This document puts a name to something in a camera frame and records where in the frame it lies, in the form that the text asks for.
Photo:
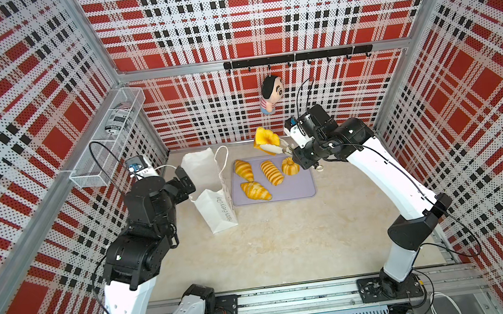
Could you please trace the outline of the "metal tongs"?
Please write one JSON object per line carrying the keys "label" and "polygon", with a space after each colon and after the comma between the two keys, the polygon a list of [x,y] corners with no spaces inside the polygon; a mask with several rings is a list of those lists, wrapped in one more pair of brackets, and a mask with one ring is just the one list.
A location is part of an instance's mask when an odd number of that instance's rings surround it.
{"label": "metal tongs", "polygon": [[300,137],[300,141],[297,143],[297,146],[288,143],[283,140],[280,141],[278,145],[273,144],[261,144],[259,148],[264,150],[270,154],[285,154],[288,157],[291,157],[293,161],[298,164],[302,169],[314,168],[318,172],[323,172],[324,167],[319,163],[315,162],[313,164],[310,163],[311,158],[307,158],[305,155],[306,145],[312,141],[312,137]]}

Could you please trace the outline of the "white paper bag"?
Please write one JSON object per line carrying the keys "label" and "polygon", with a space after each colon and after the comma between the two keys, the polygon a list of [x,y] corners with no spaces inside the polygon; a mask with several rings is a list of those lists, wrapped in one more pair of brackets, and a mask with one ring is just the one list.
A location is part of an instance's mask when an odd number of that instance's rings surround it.
{"label": "white paper bag", "polygon": [[213,234],[238,225],[231,195],[223,179],[229,151],[220,146],[183,156],[182,168],[195,184],[195,193],[189,196]]}

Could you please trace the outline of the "square toast bread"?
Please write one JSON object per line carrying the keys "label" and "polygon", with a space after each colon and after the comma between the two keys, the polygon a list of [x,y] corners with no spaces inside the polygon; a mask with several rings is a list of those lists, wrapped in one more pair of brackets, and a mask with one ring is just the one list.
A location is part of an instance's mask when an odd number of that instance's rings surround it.
{"label": "square toast bread", "polygon": [[270,129],[267,130],[263,127],[259,127],[256,129],[256,133],[254,136],[254,143],[253,143],[253,147],[255,149],[266,152],[267,154],[273,155],[273,153],[266,151],[266,150],[262,149],[261,147],[263,145],[267,145],[267,146],[272,145],[272,146],[276,146],[276,147],[280,148],[281,147],[280,143],[281,143],[280,137],[272,130],[270,130]]}

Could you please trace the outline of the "long ridged bread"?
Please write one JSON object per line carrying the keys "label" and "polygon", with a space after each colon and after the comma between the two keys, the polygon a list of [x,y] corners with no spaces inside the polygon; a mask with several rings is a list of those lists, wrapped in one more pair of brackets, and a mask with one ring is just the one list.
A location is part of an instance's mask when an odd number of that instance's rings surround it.
{"label": "long ridged bread", "polygon": [[262,162],[260,169],[272,186],[278,186],[283,183],[284,176],[272,161],[267,160]]}

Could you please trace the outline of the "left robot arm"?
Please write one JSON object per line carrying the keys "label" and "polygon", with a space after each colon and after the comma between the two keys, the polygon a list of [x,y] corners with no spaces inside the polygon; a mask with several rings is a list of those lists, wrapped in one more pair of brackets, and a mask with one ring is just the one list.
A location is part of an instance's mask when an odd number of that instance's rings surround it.
{"label": "left robot arm", "polygon": [[[182,167],[166,181],[150,171],[125,195],[127,225],[108,247],[104,314],[145,314],[162,260],[178,246],[176,207],[196,188]],[[214,289],[192,284],[172,314],[215,314]]]}

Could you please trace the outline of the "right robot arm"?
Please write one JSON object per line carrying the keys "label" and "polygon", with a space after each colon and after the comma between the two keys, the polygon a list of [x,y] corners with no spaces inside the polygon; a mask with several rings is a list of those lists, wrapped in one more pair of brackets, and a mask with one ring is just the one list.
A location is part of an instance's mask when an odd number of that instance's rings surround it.
{"label": "right robot arm", "polygon": [[405,282],[421,246],[452,204],[451,197],[420,184],[360,119],[353,117],[337,123],[317,104],[300,117],[286,120],[284,131],[295,142],[290,153],[303,169],[318,168],[321,161],[351,164],[391,200],[399,217],[387,231],[392,246],[380,280],[393,286]]}

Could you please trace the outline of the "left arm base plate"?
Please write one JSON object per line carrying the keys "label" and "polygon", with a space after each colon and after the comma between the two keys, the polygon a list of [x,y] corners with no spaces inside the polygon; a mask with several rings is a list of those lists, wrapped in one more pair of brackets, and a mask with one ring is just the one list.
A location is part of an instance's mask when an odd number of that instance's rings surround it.
{"label": "left arm base plate", "polygon": [[238,314],[238,298],[235,294],[217,296],[215,309],[211,314]]}

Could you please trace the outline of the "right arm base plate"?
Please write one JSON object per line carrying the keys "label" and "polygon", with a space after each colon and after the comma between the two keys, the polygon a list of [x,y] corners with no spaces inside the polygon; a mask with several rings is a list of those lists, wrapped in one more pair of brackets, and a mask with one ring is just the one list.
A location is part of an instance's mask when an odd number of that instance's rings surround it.
{"label": "right arm base plate", "polygon": [[386,277],[373,277],[357,280],[358,294],[364,304],[388,300],[408,300],[425,295],[415,274],[410,273],[403,282]]}

